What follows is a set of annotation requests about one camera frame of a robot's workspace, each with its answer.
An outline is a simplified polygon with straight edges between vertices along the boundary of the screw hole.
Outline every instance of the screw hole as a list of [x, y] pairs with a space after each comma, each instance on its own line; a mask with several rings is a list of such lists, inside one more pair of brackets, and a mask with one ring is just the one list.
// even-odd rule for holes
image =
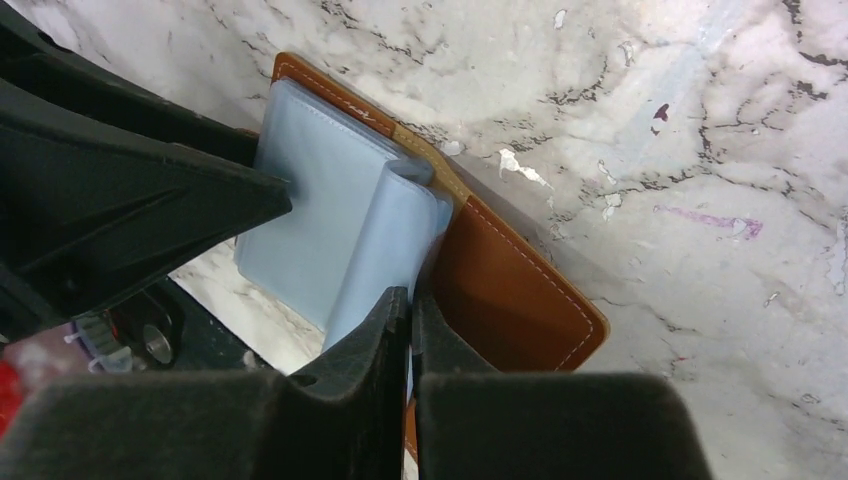
[[56, 50], [59, 50], [60, 52], [74, 53], [73, 50], [69, 50], [69, 49], [59, 45], [58, 43], [56, 43], [56, 41], [53, 40], [53, 37], [51, 37], [50, 35], [47, 35], [44, 32], [39, 31], [38, 32], [38, 38], [44, 40], [44, 43], [50, 45], [51, 47], [55, 48]]
[[318, 379], [313, 377], [312, 375], [302, 375], [299, 373], [289, 375], [289, 378], [291, 379], [291, 381], [301, 387], [308, 387], [310, 385], [314, 385], [315, 382], [318, 381]]
[[82, 286], [77, 280], [76, 275], [74, 275], [72, 272], [67, 272], [65, 274], [65, 278], [62, 281], [61, 285], [65, 293], [70, 295], [76, 295], [82, 290]]

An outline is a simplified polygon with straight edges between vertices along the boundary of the marble surface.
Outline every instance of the marble surface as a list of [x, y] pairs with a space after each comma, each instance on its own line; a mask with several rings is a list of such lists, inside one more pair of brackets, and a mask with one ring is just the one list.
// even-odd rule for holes
[[[716, 478], [848, 478], [848, 1], [11, 3], [233, 126], [258, 128], [274, 54], [306, 56], [462, 150], [609, 317], [583, 370], [668, 378]], [[174, 276], [298, 368], [320, 332], [231, 256]]]

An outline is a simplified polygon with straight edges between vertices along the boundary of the red object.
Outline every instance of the red object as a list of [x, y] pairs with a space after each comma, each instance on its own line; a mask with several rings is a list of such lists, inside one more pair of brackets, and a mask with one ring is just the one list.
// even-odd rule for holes
[[23, 401], [18, 372], [8, 363], [0, 361], [0, 435], [6, 432]]

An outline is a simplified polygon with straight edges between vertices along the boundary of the white stitching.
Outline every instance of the white stitching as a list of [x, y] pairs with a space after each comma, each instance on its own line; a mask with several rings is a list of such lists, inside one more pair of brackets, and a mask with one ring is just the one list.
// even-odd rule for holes
[[[287, 66], [291, 67], [291, 68], [292, 68], [292, 70], [294, 70], [294, 71], [296, 71], [296, 72], [300, 73], [301, 75], [303, 75], [304, 77], [306, 77], [306, 79], [307, 79], [307, 80], [309, 80], [310, 82], [312, 82], [313, 84], [315, 84], [318, 88], [320, 88], [320, 89], [324, 90], [325, 92], [327, 92], [327, 94], [331, 95], [333, 98], [335, 98], [335, 99], [337, 99], [337, 100], [339, 100], [339, 101], [342, 101], [342, 102], [344, 101], [344, 99], [343, 99], [343, 98], [341, 98], [340, 96], [338, 96], [338, 95], [336, 95], [335, 93], [333, 93], [333, 92], [332, 92], [329, 88], [327, 88], [327, 87], [325, 87], [324, 85], [321, 85], [320, 83], [318, 83], [318, 81], [317, 81], [317, 80], [315, 80], [314, 78], [312, 78], [312, 76], [310, 76], [308, 72], [304, 72], [303, 70], [301, 70], [300, 68], [298, 68], [298, 66], [297, 66], [297, 65], [293, 65], [293, 64], [288, 63], [288, 62], [282, 62], [282, 63], [280, 63], [280, 64], [277, 66], [276, 71], [274, 72], [274, 76], [275, 76], [275, 77], [279, 77], [280, 73], [281, 73], [281, 72], [282, 72], [282, 70], [283, 70], [283, 66], [285, 66], [285, 65], [287, 65]], [[365, 119], [365, 120], [373, 120], [375, 123], [377, 123], [377, 124], [378, 124], [378, 125], [380, 125], [381, 127], [385, 128], [386, 130], [388, 130], [388, 131], [390, 131], [390, 132], [392, 131], [392, 128], [391, 128], [390, 126], [388, 126], [388, 125], [385, 125], [385, 124], [381, 123], [381, 122], [380, 122], [379, 120], [377, 120], [377, 119]], [[462, 188], [462, 187], [458, 186], [457, 184], [455, 184], [455, 183], [453, 182], [453, 180], [451, 180], [451, 175], [450, 175], [450, 174], [448, 174], [448, 173], [444, 170], [444, 168], [440, 165], [442, 162], [444, 162], [444, 159], [442, 159], [442, 162], [437, 161], [436, 159], [434, 159], [434, 158], [433, 158], [432, 153], [427, 152], [424, 148], [422, 148], [420, 145], [418, 145], [418, 142], [417, 142], [415, 139], [411, 139], [411, 138], [409, 138], [409, 137], [405, 136], [402, 132], [396, 132], [396, 135], [397, 135], [398, 137], [400, 137], [400, 138], [402, 138], [402, 139], [406, 140], [407, 142], [410, 142], [412, 145], [414, 145], [414, 146], [415, 146], [415, 148], [416, 148], [419, 152], [421, 152], [422, 154], [424, 154], [424, 156], [425, 156], [425, 157], [427, 157], [427, 158], [428, 158], [431, 162], [433, 162], [433, 164], [434, 164], [433, 166], [434, 166], [434, 167], [436, 167], [436, 169], [438, 169], [440, 172], [442, 172], [442, 175], [444, 175], [445, 180], [447, 180], [447, 182], [448, 182], [448, 183], [449, 183], [449, 184], [450, 184], [453, 188], [455, 188], [456, 190], [458, 190], [458, 191], [459, 191], [459, 194], [460, 194], [461, 196], [468, 196], [468, 195], [469, 195], [469, 192], [468, 192], [467, 190], [465, 190], [464, 188]], [[492, 229], [492, 230], [494, 230], [495, 232], [497, 232], [497, 233], [498, 233], [498, 235], [500, 235], [500, 236], [501, 236], [501, 238], [503, 238], [503, 239], [506, 241], [506, 243], [508, 243], [508, 244], [509, 244], [509, 245], [510, 245], [513, 249], [515, 249], [515, 251], [516, 251], [516, 252], [518, 252], [518, 253], [519, 253], [519, 255], [521, 255], [522, 257], [524, 257], [524, 259], [525, 259], [525, 260], [527, 260], [527, 262], [528, 262], [530, 265], [532, 265], [532, 266], [533, 266], [533, 268], [535, 268], [536, 270], [538, 270], [538, 271], [539, 271], [539, 273], [541, 273], [541, 274], [542, 274], [542, 276], [543, 276], [543, 277], [545, 277], [545, 280], [547, 280], [547, 281], [548, 281], [548, 283], [550, 283], [550, 284], [551, 284], [551, 286], [553, 286], [554, 288], [556, 288], [556, 289], [557, 289], [557, 291], [558, 291], [558, 292], [559, 292], [562, 296], [564, 296], [565, 298], [567, 298], [567, 299], [568, 299], [568, 301], [569, 301], [569, 302], [571, 302], [571, 304], [574, 306], [574, 308], [576, 308], [576, 309], [577, 309], [577, 311], [578, 311], [578, 312], [580, 312], [580, 315], [582, 315], [582, 316], [583, 316], [583, 318], [586, 320], [586, 324], [587, 324], [587, 325], [589, 325], [589, 333], [586, 335], [586, 338], [584, 338], [582, 342], [580, 342], [579, 344], [577, 344], [577, 346], [576, 346], [576, 347], [574, 347], [574, 349], [573, 349], [573, 350], [571, 350], [571, 351], [568, 353], [568, 355], [566, 355], [566, 356], [565, 356], [565, 358], [563, 358], [563, 359], [562, 359], [562, 361], [561, 361], [561, 362], [559, 362], [559, 365], [557, 365], [557, 367], [554, 369], [554, 371], [559, 370], [560, 368], [562, 368], [562, 366], [563, 366], [563, 365], [565, 365], [565, 362], [567, 362], [569, 359], [571, 359], [571, 357], [573, 357], [573, 356], [574, 356], [574, 354], [575, 354], [575, 353], [577, 353], [577, 351], [578, 351], [578, 350], [580, 350], [580, 348], [582, 348], [582, 347], [583, 347], [583, 345], [585, 345], [585, 344], [586, 344], [586, 342], [588, 342], [590, 338], [592, 338], [592, 334], [593, 334], [593, 333], [595, 333], [595, 326], [594, 326], [594, 325], [592, 325], [592, 321], [591, 321], [591, 320], [589, 319], [589, 317], [586, 315], [586, 312], [584, 312], [584, 311], [583, 311], [583, 309], [582, 309], [582, 308], [580, 308], [580, 305], [579, 305], [577, 302], [575, 302], [575, 301], [574, 301], [574, 299], [573, 299], [573, 298], [571, 298], [571, 296], [570, 296], [570, 295], [568, 295], [567, 293], [565, 293], [565, 291], [564, 291], [562, 288], [560, 288], [560, 287], [559, 287], [559, 285], [557, 285], [557, 284], [556, 284], [556, 282], [554, 282], [554, 281], [553, 281], [553, 279], [551, 279], [551, 277], [549, 277], [549, 276], [548, 276], [548, 274], [546, 274], [546, 273], [545, 273], [545, 272], [541, 269], [541, 267], [539, 267], [538, 265], [536, 265], [536, 262], [534, 262], [534, 261], [533, 261], [533, 259], [531, 259], [530, 257], [528, 257], [528, 256], [527, 256], [524, 252], [522, 252], [522, 251], [521, 251], [521, 249], [519, 249], [519, 248], [518, 248], [518, 246], [516, 246], [514, 243], [512, 243], [512, 241], [511, 241], [509, 238], [507, 238], [507, 236], [506, 236], [506, 235], [504, 235], [504, 234], [503, 234], [500, 230], [498, 230], [498, 227], [496, 227], [494, 224], [492, 224], [492, 222], [490, 222], [490, 221], [489, 221], [489, 219], [487, 219], [485, 216], [483, 216], [483, 213], [482, 213], [482, 212], [480, 212], [479, 210], [477, 210], [476, 208], [474, 208], [474, 206], [473, 206], [473, 205], [471, 205], [471, 204], [469, 204], [469, 203], [466, 203], [466, 206], [468, 206], [468, 208], [470, 208], [472, 212], [476, 213], [478, 217], [480, 217], [480, 218], [481, 218], [484, 222], [486, 222], [486, 223], [489, 225], [489, 227], [491, 227], [491, 229]]]
[[583, 345], [585, 345], [585, 344], [586, 344], [586, 342], [588, 342], [588, 341], [589, 341], [589, 338], [591, 338], [591, 337], [592, 337], [592, 334], [595, 332], [595, 326], [594, 326], [594, 325], [592, 325], [592, 321], [591, 321], [591, 320], [589, 320], [589, 317], [586, 315], [586, 312], [584, 312], [584, 311], [583, 311], [583, 309], [582, 309], [582, 308], [580, 308], [580, 305], [579, 305], [577, 302], [575, 302], [575, 301], [574, 301], [574, 299], [573, 299], [573, 298], [571, 298], [571, 296], [570, 296], [570, 295], [568, 295], [567, 293], [565, 293], [565, 291], [564, 291], [562, 288], [560, 288], [560, 287], [556, 284], [556, 282], [554, 282], [554, 281], [553, 281], [553, 279], [551, 279], [551, 277], [549, 277], [549, 276], [548, 276], [548, 274], [546, 274], [546, 273], [545, 273], [545, 272], [544, 272], [544, 271], [543, 271], [543, 270], [542, 270], [542, 269], [541, 269], [538, 265], [536, 265], [536, 262], [534, 262], [532, 258], [528, 257], [528, 256], [527, 256], [524, 252], [522, 252], [522, 251], [518, 248], [518, 246], [517, 246], [517, 245], [515, 245], [514, 243], [512, 243], [512, 241], [511, 241], [511, 240], [510, 240], [510, 239], [509, 239], [506, 235], [504, 235], [504, 234], [503, 234], [500, 230], [498, 230], [498, 227], [496, 227], [494, 224], [492, 224], [492, 222], [490, 222], [490, 221], [489, 221], [489, 219], [487, 219], [485, 216], [483, 216], [483, 213], [482, 213], [482, 212], [480, 212], [479, 210], [477, 210], [477, 209], [476, 209], [473, 205], [471, 205], [470, 203], [466, 203], [465, 205], [466, 205], [469, 209], [471, 209], [471, 211], [472, 211], [472, 212], [476, 213], [476, 214], [477, 214], [477, 216], [478, 216], [478, 217], [480, 217], [480, 219], [482, 219], [484, 222], [486, 222], [487, 224], [489, 224], [489, 227], [491, 227], [491, 228], [492, 228], [492, 230], [496, 231], [496, 232], [497, 232], [497, 233], [501, 236], [501, 238], [503, 238], [503, 239], [506, 241], [506, 243], [508, 243], [508, 244], [509, 244], [512, 248], [514, 248], [514, 249], [515, 249], [515, 251], [516, 251], [516, 252], [518, 252], [518, 253], [519, 253], [522, 257], [524, 257], [524, 259], [525, 259], [525, 260], [527, 260], [527, 262], [529, 262], [529, 263], [530, 263], [530, 265], [533, 265], [533, 267], [534, 267], [536, 270], [538, 270], [538, 271], [539, 271], [539, 273], [541, 273], [543, 277], [545, 277], [545, 280], [547, 280], [547, 281], [548, 281], [548, 283], [550, 283], [550, 284], [551, 284], [551, 286], [553, 286], [554, 288], [556, 288], [556, 289], [557, 289], [557, 291], [558, 291], [558, 292], [559, 292], [562, 296], [564, 296], [565, 298], [567, 298], [567, 299], [568, 299], [568, 301], [569, 301], [569, 302], [571, 302], [571, 304], [572, 304], [572, 305], [574, 305], [574, 308], [576, 308], [576, 309], [577, 309], [577, 311], [578, 311], [578, 312], [580, 312], [580, 315], [582, 315], [582, 316], [583, 316], [583, 318], [586, 320], [586, 324], [587, 324], [587, 325], [589, 325], [589, 333], [588, 333], [588, 334], [586, 334], [586, 338], [584, 338], [582, 342], [580, 342], [580, 343], [579, 343], [576, 347], [574, 347], [574, 349], [573, 349], [571, 352], [569, 352], [569, 353], [568, 353], [568, 355], [566, 355], [566, 357], [565, 357], [565, 358], [563, 358], [563, 359], [562, 359], [562, 361], [561, 361], [561, 362], [559, 362], [559, 365], [557, 365], [557, 367], [554, 369], [554, 371], [559, 370], [560, 368], [562, 368], [562, 366], [563, 366], [563, 365], [565, 365], [565, 362], [567, 362], [567, 361], [568, 361], [571, 357], [573, 357], [573, 356], [574, 356], [574, 354], [575, 354], [575, 353], [577, 353], [577, 351], [578, 351], [578, 350], [580, 350], [580, 348], [581, 348]]

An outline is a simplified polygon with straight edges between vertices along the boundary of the brown leather wallet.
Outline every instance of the brown leather wallet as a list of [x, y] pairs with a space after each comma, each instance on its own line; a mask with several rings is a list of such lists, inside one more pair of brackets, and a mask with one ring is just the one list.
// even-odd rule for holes
[[[572, 371], [603, 343], [604, 316], [468, 188], [438, 149], [295, 54], [277, 55], [271, 82], [284, 77], [433, 165], [430, 186], [454, 200], [433, 294], [447, 323], [483, 358], [504, 371]], [[416, 456], [412, 415], [409, 408], [407, 448]]]

